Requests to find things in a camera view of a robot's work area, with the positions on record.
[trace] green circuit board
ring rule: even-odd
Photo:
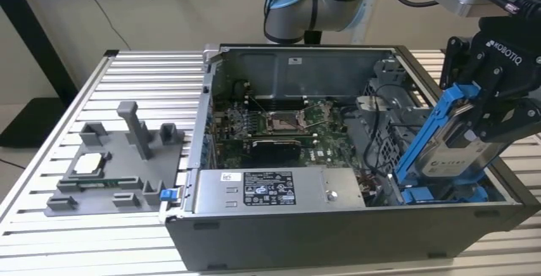
[[[351,167],[359,169],[359,162],[355,157],[354,147],[347,136],[342,117],[338,108],[324,99],[308,100],[304,109],[298,111],[274,111],[263,113],[259,111],[223,112],[224,115],[236,117],[228,118],[228,122],[237,122],[240,118],[252,117],[252,126],[248,131],[237,129],[233,134],[223,136],[216,140],[217,167],[243,168],[243,163],[249,158],[249,143],[256,140],[290,140],[300,143],[300,155],[298,161],[287,167],[302,167],[311,165],[326,165],[328,168]],[[229,127],[220,127],[217,131],[231,132]]]

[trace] blue latch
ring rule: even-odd
[[[402,198],[406,204],[434,200],[427,187],[411,187],[404,189],[402,192]]]
[[[177,189],[164,189],[160,193],[160,201],[176,201],[179,198],[179,190]]]

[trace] aluminum extrusion table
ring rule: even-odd
[[[434,78],[439,51],[412,51]],[[45,201],[66,170],[85,121],[125,130],[121,100],[136,100],[149,129],[173,122],[187,138],[179,163],[185,174],[189,138],[201,88],[200,52],[121,51],[104,57],[52,135],[0,205],[0,275],[160,275],[184,273],[157,213],[48,218]],[[541,138],[518,140],[501,158],[541,199]],[[541,215],[513,231],[486,235],[453,260],[247,272],[240,275],[541,275]]]

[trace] metal slat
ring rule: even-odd
[[[418,62],[420,63],[424,59],[439,59],[443,62],[443,53],[411,53]]]
[[[531,227],[541,227],[541,216],[534,215],[530,217],[525,222],[521,223],[518,229],[531,228]]]
[[[517,177],[529,188],[541,188],[541,172],[518,173]]]
[[[191,142],[184,142],[181,154],[188,154]],[[52,154],[53,159],[73,159],[74,154],[77,153],[78,146],[61,146],[56,149]]]
[[[58,253],[113,251],[127,249],[147,248],[173,248],[171,237],[136,238],[124,240],[105,241],[77,241],[77,242],[54,242],[36,247],[34,245],[0,246],[0,257],[2,256],[30,256]]]
[[[0,275],[9,276],[26,276],[32,271],[21,270],[14,272],[2,273]],[[184,276],[199,276],[199,273],[185,272],[185,267],[181,261],[148,261],[143,263],[121,263],[112,265],[96,265],[85,267],[61,267],[61,268],[48,268],[46,270],[38,270],[41,275],[157,275],[161,273],[171,275],[172,273],[183,273]]]
[[[99,229],[107,227],[139,227],[159,225],[157,214],[149,217],[136,218],[89,218],[82,220],[58,220],[41,222],[13,222],[5,226],[6,232],[22,231],[48,231],[48,230],[74,230],[74,229]]]
[[[485,235],[479,241],[506,241],[514,239],[541,239],[541,229],[529,229],[529,230],[511,230],[509,232],[494,232]]]
[[[163,123],[173,123],[177,129],[185,131],[185,134],[192,134],[192,129],[195,125],[195,121],[185,119],[185,120],[176,120],[176,119],[167,119],[163,120],[145,120],[145,127],[148,129],[160,129]],[[85,122],[74,122],[73,126],[69,129],[69,132],[80,132],[82,129]],[[123,120],[105,120],[101,121],[103,127],[107,131],[117,132],[117,131],[128,131],[128,126]]]
[[[37,168],[41,174],[64,174],[68,171],[70,160],[58,160],[44,162]]]
[[[424,65],[443,65],[443,60],[440,58],[422,58],[416,59],[419,63]]]
[[[482,255],[491,253],[530,253],[541,251],[541,239],[522,239],[509,241],[486,241],[474,243],[461,256],[471,254]]]
[[[149,119],[195,119],[196,108],[176,110],[137,110],[137,118],[140,120]],[[103,120],[121,120],[116,110],[100,110],[100,111],[81,111],[77,117],[77,121],[103,121]]]
[[[201,83],[101,83],[96,87],[96,91],[129,91],[129,90],[141,90],[141,91],[156,91],[156,90],[192,90],[200,89],[203,86]]]
[[[124,59],[201,59],[200,51],[120,51],[116,55],[116,60]]]
[[[13,215],[12,222],[57,222],[64,220],[111,220],[127,219],[141,217],[156,217],[157,213],[153,211],[140,213],[121,213],[121,214],[101,214],[101,215],[74,215],[74,216],[56,216],[46,217],[40,211],[22,212]]]
[[[192,140],[192,131],[184,130],[184,142],[189,142]],[[77,132],[70,132],[65,135],[61,140],[61,145],[78,145],[82,143],[81,137],[78,136]]]
[[[139,263],[141,261],[179,261],[179,259],[179,253],[173,248],[109,251],[0,258],[0,268],[2,270],[29,271],[46,268],[92,266],[96,265],[96,262],[100,262],[103,265],[117,265]]]
[[[257,276],[283,275],[477,275],[478,268],[499,266],[526,266],[537,264],[541,253],[502,254],[493,256],[458,257],[453,260],[424,260],[372,265],[351,265],[347,267],[304,268],[298,270],[276,270],[257,272]]]
[[[145,74],[145,73],[203,73],[200,67],[111,67],[107,70],[111,75],[124,75],[124,74]]]
[[[108,82],[199,82],[203,80],[203,75],[192,74],[168,74],[168,75],[105,75],[103,84]]]
[[[539,146],[511,146],[499,155],[502,158],[522,158],[541,156]]]
[[[525,144],[537,144],[537,140],[535,140],[533,137],[527,137],[527,138],[515,140],[513,144],[514,144],[514,145],[517,145],[517,144],[521,144],[521,145],[525,145]]]
[[[514,172],[541,172],[541,160],[523,158],[519,160],[515,159],[503,159],[505,164]]]
[[[119,229],[91,229],[91,230],[62,230],[50,232],[46,235],[41,233],[10,234],[0,239],[0,246],[32,245],[57,242],[85,242],[137,239],[140,237],[163,238],[169,233],[164,227],[133,227]]]
[[[196,99],[200,91],[100,91],[95,92],[91,100],[137,100],[137,99]]]
[[[411,54],[416,54],[416,55],[419,55],[419,54],[438,53],[438,54],[440,54],[442,57],[443,57],[443,53],[440,52],[439,49],[414,49],[414,50],[410,50],[410,53],[411,53]]]
[[[119,107],[121,100],[111,101],[89,101],[82,110],[115,110]],[[137,100],[139,110],[152,108],[196,108],[199,102],[193,101],[175,101],[175,100]]]
[[[116,67],[153,67],[153,66],[165,66],[165,67],[177,67],[177,66],[203,66],[203,60],[192,59],[192,60],[183,60],[180,58],[163,58],[155,60],[152,58],[147,59],[137,59],[136,61],[121,61],[116,60],[113,64],[111,64],[111,68]]]
[[[46,208],[46,200],[52,197],[52,192],[44,194],[26,194],[18,197],[13,208],[17,210],[42,210]]]
[[[53,191],[53,190],[56,190],[56,185],[61,178],[62,178],[62,175],[60,175],[60,174],[57,176],[45,176],[45,177],[34,176],[28,181],[29,189],[33,192]]]
[[[423,65],[422,67],[424,68],[424,70],[427,72],[439,72],[439,73],[440,73],[440,70],[443,68],[442,65]]]

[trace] white wall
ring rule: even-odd
[[[56,97],[54,90],[0,8],[0,105]]]
[[[400,44],[410,49],[439,49],[446,47],[451,36],[471,36],[477,30],[477,18],[461,18],[442,6],[411,8],[396,0],[375,0],[366,34],[360,39],[367,44]]]
[[[263,0],[99,0],[133,50],[264,42]],[[29,0],[68,70],[85,80],[105,49],[124,49],[92,0]],[[324,35],[348,43],[347,33]]]
[[[99,0],[135,50],[200,50],[205,43],[264,42],[263,0]],[[77,85],[103,52],[125,46],[93,0],[29,0]],[[366,42],[440,48],[454,34],[473,34],[475,20],[439,7],[412,9],[395,0],[375,0]],[[323,33],[323,43],[348,44],[350,32]]]

